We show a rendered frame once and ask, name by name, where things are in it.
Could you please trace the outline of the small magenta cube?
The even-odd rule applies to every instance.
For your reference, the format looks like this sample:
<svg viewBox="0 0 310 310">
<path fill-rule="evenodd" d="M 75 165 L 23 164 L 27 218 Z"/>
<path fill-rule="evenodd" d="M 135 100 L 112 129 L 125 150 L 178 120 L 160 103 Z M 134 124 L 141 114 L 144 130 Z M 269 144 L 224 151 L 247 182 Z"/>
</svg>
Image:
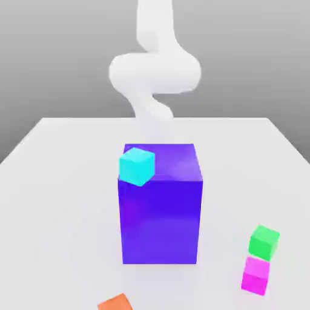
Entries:
<svg viewBox="0 0 310 310">
<path fill-rule="evenodd" d="M 269 279 L 270 263 L 255 257 L 247 257 L 241 288 L 251 293 L 265 295 Z"/>
</svg>

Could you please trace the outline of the small green cube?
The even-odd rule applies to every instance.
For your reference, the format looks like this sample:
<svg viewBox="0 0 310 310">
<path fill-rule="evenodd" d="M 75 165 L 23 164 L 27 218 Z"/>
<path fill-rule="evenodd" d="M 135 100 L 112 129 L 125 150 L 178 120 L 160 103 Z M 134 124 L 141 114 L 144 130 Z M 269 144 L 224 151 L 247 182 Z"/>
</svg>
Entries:
<svg viewBox="0 0 310 310">
<path fill-rule="evenodd" d="M 279 232 L 258 225 L 251 234 L 248 251 L 250 254 L 269 262 L 277 249 L 279 237 Z"/>
</svg>

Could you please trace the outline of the large purple box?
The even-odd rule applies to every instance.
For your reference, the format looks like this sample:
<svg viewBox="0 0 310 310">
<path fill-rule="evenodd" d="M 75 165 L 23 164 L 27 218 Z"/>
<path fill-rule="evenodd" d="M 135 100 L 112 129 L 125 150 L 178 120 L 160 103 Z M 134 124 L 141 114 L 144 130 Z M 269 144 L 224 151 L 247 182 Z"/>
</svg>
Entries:
<svg viewBox="0 0 310 310">
<path fill-rule="evenodd" d="M 127 143 L 155 155 L 143 186 L 118 181 L 124 264 L 195 264 L 203 177 L 193 144 Z"/>
</svg>

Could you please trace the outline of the small cyan cube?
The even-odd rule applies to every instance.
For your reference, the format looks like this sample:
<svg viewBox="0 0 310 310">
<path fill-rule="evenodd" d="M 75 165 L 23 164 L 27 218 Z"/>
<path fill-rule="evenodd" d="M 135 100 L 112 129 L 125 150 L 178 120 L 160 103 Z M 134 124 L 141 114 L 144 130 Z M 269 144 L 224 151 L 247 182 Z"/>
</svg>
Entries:
<svg viewBox="0 0 310 310">
<path fill-rule="evenodd" d="M 143 186 L 155 174 L 155 154 L 133 147 L 119 158 L 119 180 Z"/>
</svg>

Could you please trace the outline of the small orange cube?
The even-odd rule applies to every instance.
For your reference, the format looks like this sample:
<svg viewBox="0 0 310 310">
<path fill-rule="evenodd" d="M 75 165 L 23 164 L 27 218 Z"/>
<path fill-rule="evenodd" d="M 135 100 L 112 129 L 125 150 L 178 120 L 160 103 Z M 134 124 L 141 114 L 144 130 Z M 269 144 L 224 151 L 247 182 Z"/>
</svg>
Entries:
<svg viewBox="0 0 310 310">
<path fill-rule="evenodd" d="M 133 308 L 126 295 L 121 293 L 98 304 L 97 310 L 133 310 Z"/>
</svg>

